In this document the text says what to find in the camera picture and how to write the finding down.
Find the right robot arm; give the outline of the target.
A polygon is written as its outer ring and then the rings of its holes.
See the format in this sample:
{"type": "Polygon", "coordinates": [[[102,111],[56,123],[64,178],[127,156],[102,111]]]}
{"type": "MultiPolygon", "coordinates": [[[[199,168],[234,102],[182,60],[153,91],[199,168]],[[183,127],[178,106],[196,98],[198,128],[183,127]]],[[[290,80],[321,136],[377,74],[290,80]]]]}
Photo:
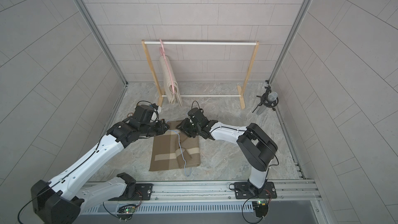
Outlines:
{"type": "Polygon", "coordinates": [[[226,141],[239,146],[251,165],[248,189],[239,191],[259,196],[265,189],[270,167],[280,165],[276,155],[277,144],[255,123],[247,127],[228,125],[217,120],[209,120],[202,108],[191,108],[188,117],[176,127],[190,138],[201,136],[204,139],[226,141]]]}

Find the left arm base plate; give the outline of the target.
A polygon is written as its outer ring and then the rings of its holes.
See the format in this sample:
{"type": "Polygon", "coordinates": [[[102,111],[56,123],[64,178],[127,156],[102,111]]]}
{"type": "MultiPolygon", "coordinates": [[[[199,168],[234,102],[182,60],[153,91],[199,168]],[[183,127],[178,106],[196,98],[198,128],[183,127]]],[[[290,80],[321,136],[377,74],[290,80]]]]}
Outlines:
{"type": "Polygon", "coordinates": [[[151,198],[152,190],[153,190],[153,184],[148,184],[148,183],[129,184],[126,187],[126,190],[125,190],[123,196],[127,200],[131,200],[131,201],[132,200],[149,201],[151,198]]]}

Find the pink plastic hanger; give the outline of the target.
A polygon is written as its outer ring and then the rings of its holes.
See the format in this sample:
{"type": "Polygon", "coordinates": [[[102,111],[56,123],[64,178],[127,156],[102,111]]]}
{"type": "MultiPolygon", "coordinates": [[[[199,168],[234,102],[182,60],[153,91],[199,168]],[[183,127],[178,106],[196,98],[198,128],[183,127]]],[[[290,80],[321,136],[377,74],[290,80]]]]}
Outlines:
{"type": "Polygon", "coordinates": [[[163,84],[166,96],[169,101],[174,101],[177,94],[177,83],[170,64],[169,57],[165,54],[165,48],[162,40],[160,40],[161,47],[159,48],[161,58],[160,64],[163,72],[163,84]]]}

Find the beige wool scarf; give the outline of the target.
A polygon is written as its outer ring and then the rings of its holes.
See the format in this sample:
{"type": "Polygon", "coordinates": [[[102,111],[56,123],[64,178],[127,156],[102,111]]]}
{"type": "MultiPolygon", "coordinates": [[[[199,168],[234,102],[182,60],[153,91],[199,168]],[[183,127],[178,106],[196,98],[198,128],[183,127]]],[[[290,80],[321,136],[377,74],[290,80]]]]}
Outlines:
{"type": "Polygon", "coordinates": [[[169,57],[161,56],[159,62],[163,74],[163,87],[168,102],[172,105],[177,103],[180,107],[182,107],[182,98],[180,95],[180,90],[178,88],[178,83],[175,78],[169,57]]]}

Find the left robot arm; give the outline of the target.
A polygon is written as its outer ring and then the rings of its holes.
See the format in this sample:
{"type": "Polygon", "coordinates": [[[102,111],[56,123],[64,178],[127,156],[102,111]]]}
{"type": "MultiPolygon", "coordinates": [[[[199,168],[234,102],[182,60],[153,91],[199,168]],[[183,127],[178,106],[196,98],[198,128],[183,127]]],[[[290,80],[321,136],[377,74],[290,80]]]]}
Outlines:
{"type": "Polygon", "coordinates": [[[163,135],[169,130],[159,118],[160,107],[139,101],[132,116],[114,124],[85,155],[50,181],[31,188],[33,212],[46,224],[71,224],[86,210],[111,199],[143,200],[136,180],[127,173],[84,189],[85,183],[112,157],[137,140],[163,135]]]}

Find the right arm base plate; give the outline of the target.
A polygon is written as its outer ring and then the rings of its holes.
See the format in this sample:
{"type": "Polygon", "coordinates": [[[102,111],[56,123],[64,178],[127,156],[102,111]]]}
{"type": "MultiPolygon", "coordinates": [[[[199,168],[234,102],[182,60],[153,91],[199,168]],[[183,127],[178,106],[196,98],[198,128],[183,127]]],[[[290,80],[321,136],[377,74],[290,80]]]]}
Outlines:
{"type": "Polygon", "coordinates": [[[229,185],[229,189],[233,190],[236,199],[276,199],[277,193],[274,183],[267,181],[262,188],[257,188],[250,182],[235,182],[229,185]]]}

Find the brown plaid scarf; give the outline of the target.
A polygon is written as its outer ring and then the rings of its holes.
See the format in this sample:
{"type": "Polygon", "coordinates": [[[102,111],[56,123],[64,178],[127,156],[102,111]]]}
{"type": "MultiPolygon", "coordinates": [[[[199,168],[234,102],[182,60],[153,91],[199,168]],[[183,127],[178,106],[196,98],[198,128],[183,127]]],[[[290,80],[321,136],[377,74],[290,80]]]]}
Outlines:
{"type": "Polygon", "coordinates": [[[169,121],[170,130],[153,139],[150,172],[198,167],[201,164],[199,138],[177,130],[180,120],[169,121]]]}

